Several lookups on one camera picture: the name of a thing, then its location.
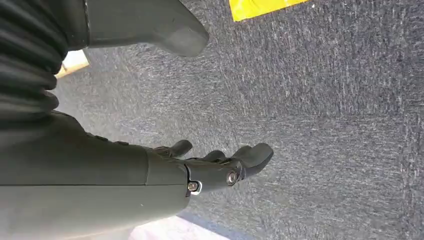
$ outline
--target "black forearm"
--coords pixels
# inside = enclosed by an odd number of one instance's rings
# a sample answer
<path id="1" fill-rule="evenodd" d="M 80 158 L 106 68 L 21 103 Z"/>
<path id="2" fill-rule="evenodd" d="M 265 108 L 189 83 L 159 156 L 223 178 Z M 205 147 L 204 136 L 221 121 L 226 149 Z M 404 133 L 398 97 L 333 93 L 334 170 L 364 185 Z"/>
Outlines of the black forearm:
<path id="1" fill-rule="evenodd" d="M 74 238 L 184 209 L 184 167 L 53 111 L 68 39 L 47 2 L 0 0 L 0 239 Z"/>

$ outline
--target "yellow object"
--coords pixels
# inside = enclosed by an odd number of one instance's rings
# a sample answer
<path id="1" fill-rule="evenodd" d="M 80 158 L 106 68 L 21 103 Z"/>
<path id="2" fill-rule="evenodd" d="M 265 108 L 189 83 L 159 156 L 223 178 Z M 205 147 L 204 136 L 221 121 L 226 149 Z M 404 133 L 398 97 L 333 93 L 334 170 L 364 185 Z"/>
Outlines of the yellow object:
<path id="1" fill-rule="evenodd" d="M 234 21 L 250 19 L 308 0 L 229 0 Z"/>

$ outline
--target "yellow tape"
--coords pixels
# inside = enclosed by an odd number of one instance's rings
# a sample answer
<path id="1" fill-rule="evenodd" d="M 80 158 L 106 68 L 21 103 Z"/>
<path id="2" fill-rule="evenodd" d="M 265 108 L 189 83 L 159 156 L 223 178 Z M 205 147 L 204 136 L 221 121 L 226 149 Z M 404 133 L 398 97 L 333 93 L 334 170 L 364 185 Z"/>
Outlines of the yellow tape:
<path id="1" fill-rule="evenodd" d="M 250 19 L 308 0 L 229 0 L 234 21 Z"/>

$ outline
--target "prosthetic hand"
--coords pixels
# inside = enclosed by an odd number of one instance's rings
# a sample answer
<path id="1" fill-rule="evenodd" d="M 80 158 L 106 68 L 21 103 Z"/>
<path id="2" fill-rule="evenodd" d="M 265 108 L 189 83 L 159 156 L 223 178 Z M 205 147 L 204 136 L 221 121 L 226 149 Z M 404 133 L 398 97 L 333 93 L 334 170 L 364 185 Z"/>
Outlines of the prosthetic hand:
<path id="1" fill-rule="evenodd" d="M 0 13 L 0 239 L 77 239 L 169 217 L 271 159 L 260 143 L 180 160 L 188 141 L 111 142 L 53 110 L 46 90 L 69 49 L 150 42 L 198 54 L 208 34 L 178 0 L 1 0 Z"/>

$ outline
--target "screw head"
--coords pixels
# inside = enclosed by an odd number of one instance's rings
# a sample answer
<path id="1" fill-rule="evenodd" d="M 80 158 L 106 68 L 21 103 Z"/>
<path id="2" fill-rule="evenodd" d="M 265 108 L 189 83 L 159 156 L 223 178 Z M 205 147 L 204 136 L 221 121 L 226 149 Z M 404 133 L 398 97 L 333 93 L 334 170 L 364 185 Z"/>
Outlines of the screw head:
<path id="1" fill-rule="evenodd" d="M 188 183 L 187 188 L 191 192 L 195 192 L 199 188 L 199 184 L 197 182 L 191 181 Z"/>
<path id="2" fill-rule="evenodd" d="M 226 176 L 226 182 L 230 186 L 234 185 L 237 182 L 237 173 L 235 171 L 230 171 Z"/>

